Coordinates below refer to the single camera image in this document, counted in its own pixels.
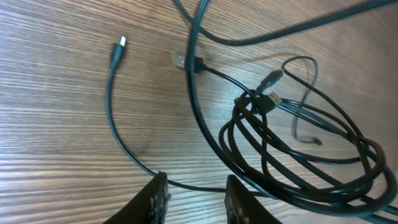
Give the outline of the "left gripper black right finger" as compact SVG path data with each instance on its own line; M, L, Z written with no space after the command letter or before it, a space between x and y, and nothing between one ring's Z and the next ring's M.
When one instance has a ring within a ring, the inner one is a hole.
M227 224L281 224L234 175L229 175L224 198Z

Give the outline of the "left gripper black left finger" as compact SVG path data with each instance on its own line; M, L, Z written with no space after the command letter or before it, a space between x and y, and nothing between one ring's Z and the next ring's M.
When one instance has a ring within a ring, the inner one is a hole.
M164 224L170 194L165 172L159 172L104 224Z

